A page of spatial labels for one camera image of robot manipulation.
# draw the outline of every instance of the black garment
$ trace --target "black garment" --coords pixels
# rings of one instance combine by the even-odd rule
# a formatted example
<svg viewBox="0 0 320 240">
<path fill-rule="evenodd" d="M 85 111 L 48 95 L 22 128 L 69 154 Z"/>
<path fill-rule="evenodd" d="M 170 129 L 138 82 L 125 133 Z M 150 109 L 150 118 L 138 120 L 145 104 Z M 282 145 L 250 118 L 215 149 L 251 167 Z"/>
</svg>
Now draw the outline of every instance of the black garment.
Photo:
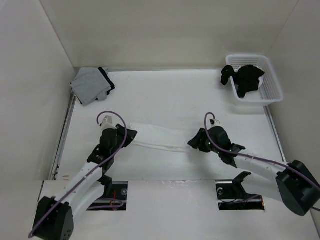
<svg viewBox="0 0 320 240">
<path fill-rule="evenodd" d="M 238 85 L 237 95 L 239 98 L 244 98 L 248 92 L 257 91 L 259 78 L 265 74 L 264 71 L 253 65 L 243 66 L 238 72 L 235 72 L 232 66 L 227 65 L 221 73 L 221 83 L 224 86 L 228 83 L 230 76 L 233 77 L 234 84 Z"/>
</svg>

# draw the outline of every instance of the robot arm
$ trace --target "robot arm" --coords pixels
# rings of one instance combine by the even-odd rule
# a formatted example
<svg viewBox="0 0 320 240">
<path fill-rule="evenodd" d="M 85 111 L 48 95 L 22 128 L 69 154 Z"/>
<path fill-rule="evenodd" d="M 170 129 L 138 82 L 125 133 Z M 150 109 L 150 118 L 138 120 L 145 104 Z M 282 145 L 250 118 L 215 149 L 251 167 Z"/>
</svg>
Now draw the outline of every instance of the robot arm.
<svg viewBox="0 0 320 240">
<path fill-rule="evenodd" d="M 245 195 L 259 194 L 281 201 L 288 209 L 299 216 L 304 216 L 320 199 L 318 189 L 289 169 L 243 156 L 249 154 L 249 151 L 244 146 L 231 143 L 227 132 L 219 121 L 212 119 L 210 123 L 211 128 L 208 130 L 210 138 L 220 148 L 233 152 L 233 154 L 217 149 L 210 142 L 203 128 L 188 142 L 188 145 L 205 153 L 213 151 L 219 155 L 225 164 L 245 170 L 232 181 L 234 188 L 237 188 L 237 192 L 244 192 Z M 316 186 L 319 186 L 302 162 L 295 160 L 292 163 L 283 163 L 282 165 L 287 165 L 298 171 Z"/>
<path fill-rule="evenodd" d="M 114 158 L 97 168 L 97 166 L 109 158 L 121 146 L 125 138 L 125 129 L 121 125 L 107 123 L 107 117 L 102 121 L 103 130 L 100 143 L 93 150 L 80 172 L 68 183 L 68 185 L 54 196 L 44 196 L 38 203 L 33 227 L 45 216 L 55 204 L 67 193 L 71 192 L 51 212 L 33 233 L 43 240 L 68 240 L 74 230 L 74 221 L 84 213 L 88 207 L 103 195 L 108 195 L 112 186 L 112 179 L 106 176 L 106 172 L 114 163 Z M 123 147 L 127 147 L 136 137 L 137 131 L 127 129 L 127 137 Z"/>
</svg>

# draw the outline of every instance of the screw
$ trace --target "screw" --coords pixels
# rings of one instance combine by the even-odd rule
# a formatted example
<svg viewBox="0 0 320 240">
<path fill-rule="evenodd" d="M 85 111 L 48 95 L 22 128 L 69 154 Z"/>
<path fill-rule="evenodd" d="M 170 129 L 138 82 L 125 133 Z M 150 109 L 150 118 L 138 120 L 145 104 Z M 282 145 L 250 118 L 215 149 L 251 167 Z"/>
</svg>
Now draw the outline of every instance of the screw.
<svg viewBox="0 0 320 240">
<path fill-rule="evenodd" d="M 125 189 L 125 188 L 121 189 L 121 195 L 122 196 L 126 196 L 127 194 L 128 194 L 128 190 L 127 189 Z"/>
<path fill-rule="evenodd" d="M 224 194 L 224 189 L 222 187 L 219 187 L 216 192 L 218 193 L 219 196 L 221 196 L 222 194 Z"/>
</svg>

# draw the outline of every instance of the gray cloth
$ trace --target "gray cloth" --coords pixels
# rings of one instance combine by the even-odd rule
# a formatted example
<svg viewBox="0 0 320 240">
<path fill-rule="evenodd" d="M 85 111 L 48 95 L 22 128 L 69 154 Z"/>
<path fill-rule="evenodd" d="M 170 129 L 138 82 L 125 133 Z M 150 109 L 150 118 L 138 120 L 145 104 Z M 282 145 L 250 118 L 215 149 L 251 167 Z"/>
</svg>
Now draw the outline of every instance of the gray cloth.
<svg viewBox="0 0 320 240">
<path fill-rule="evenodd" d="M 82 67 L 71 82 L 71 88 L 83 105 L 88 105 L 96 99 L 107 99 L 107 92 L 111 90 L 106 78 L 95 67 Z"/>
</svg>

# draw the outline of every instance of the cable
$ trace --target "cable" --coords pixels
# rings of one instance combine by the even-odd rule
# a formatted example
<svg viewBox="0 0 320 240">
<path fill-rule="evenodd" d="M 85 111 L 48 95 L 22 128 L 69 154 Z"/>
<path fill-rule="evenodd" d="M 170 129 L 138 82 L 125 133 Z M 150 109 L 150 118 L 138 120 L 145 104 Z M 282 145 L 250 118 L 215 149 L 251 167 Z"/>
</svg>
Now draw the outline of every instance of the cable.
<svg viewBox="0 0 320 240">
<path fill-rule="evenodd" d="M 100 198 L 99 200 L 102 201 L 110 201 L 111 202 L 115 202 L 118 201 L 120 204 L 119 205 L 105 205 L 105 206 L 92 206 L 89 207 L 87 210 L 95 210 L 95 209 L 118 209 L 121 208 L 124 203 L 121 200 L 115 199 L 115 198 Z"/>
<path fill-rule="evenodd" d="M 294 168 L 288 166 L 288 165 L 285 165 L 285 164 L 282 164 L 280 162 L 277 162 L 277 161 L 272 161 L 272 160 L 268 160 L 268 159 L 265 159 L 265 158 L 262 158 L 262 157 L 257 157 L 257 156 L 251 156 L 251 155 L 248 155 L 248 154 L 243 154 L 243 153 L 240 153 L 240 152 L 233 152 L 233 151 L 228 151 L 228 150 L 225 150 L 221 147 L 219 147 L 210 137 L 210 134 L 208 132 L 208 127 L 207 127 L 207 117 L 208 115 L 212 115 L 214 119 L 216 119 L 216 116 L 212 113 L 212 112 L 207 112 L 204 116 L 204 130 L 205 130 L 205 133 L 206 133 L 206 136 L 208 137 L 209 141 L 213 144 L 213 146 L 215 146 L 219 151 L 221 152 L 224 152 L 224 153 L 227 153 L 227 154 L 233 154 L 233 155 L 236 155 L 236 156 L 242 156 L 242 157 L 245 157 L 245 158 L 251 158 L 251 159 L 254 159 L 254 160 L 258 160 L 258 161 L 261 161 L 261 162 L 265 162 L 265 163 L 269 163 L 269 164 L 275 164 L 275 165 L 278 165 L 278 166 L 281 166 L 281 167 L 284 167 L 285 169 L 288 169 L 290 170 L 291 172 L 297 174 L 299 177 L 301 177 L 302 179 L 304 179 L 307 183 L 309 183 L 311 186 L 313 186 L 314 188 L 316 188 L 319 192 L 320 192 L 320 187 L 315 184 L 313 181 L 311 181 L 308 177 L 306 177 L 305 175 L 303 175 L 301 172 L 295 170 Z"/>
<path fill-rule="evenodd" d="M 113 198 L 116 199 L 116 197 L 117 197 L 117 192 L 116 192 L 116 190 L 114 190 L 114 191 L 113 191 Z"/>
<path fill-rule="evenodd" d="M 313 210 L 316 210 L 316 211 L 320 212 L 320 209 L 319 209 L 319 208 L 316 208 L 316 207 L 314 207 L 314 206 L 312 206 L 312 207 L 311 207 L 311 209 L 313 209 Z"/>
<path fill-rule="evenodd" d="M 97 170 L 98 168 L 100 168 L 102 165 L 104 165 L 106 162 L 108 162 L 110 159 L 112 159 L 119 151 L 120 149 L 125 145 L 126 139 L 127 139 L 127 134 L 128 134 L 128 129 L 127 129 L 127 125 L 125 120 L 116 112 L 114 111 L 103 111 L 100 112 L 99 115 L 96 117 L 96 122 L 99 125 L 99 117 L 102 114 L 113 114 L 116 115 L 123 123 L 123 127 L 124 127 L 124 139 L 122 141 L 122 143 L 120 144 L 119 148 L 111 155 L 109 156 L 106 160 L 104 160 L 103 162 L 101 162 L 99 165 L 95 166 L 90 172 L 88 172 L 85 177 L 83 177 L 76 185 L 74 185 L 74 187 L 68 191 L 59 201 L 56 202 L 55 205 L 53 205 L 47 212 L 45 215 L 43 215 L 43 217 L 36 223 L 36 225 L 33 227 L 33 229 L 31 230 L 31 232 L 28 235 L 28 238 L 33 238 L 34 237 L 34 233 L 35 231 L 40 227 L 40 225 L 44 222 L 45 219 L 47 219 L 47 217 L 57 208 L 57 206 L 63 201 L 65 200 L 74 190 L 77 189 L 77 187 L 80 186 L 80 184 L 82 184 L 82 182 L 89 176 L 91 175 L 95 170 Z"/>
<path fill-rule="evenodd" d="M 227 202 L 228 204 L 242 204 L 242 203 L 246 203 L 246 202 L 248 202 L 249 200 L 252 200 L 252 199 L 255 199 L 256 197 L 259 197 L 259 195 L 254 195 L 254 196 L 252 196 L 252 197 L 249 197 L 249 198 L 247 198 L 247 199 L 245 199 L 245 200 L 241 200 L 241 201 L 230 201 L 230 202 Z"/>
</svg>

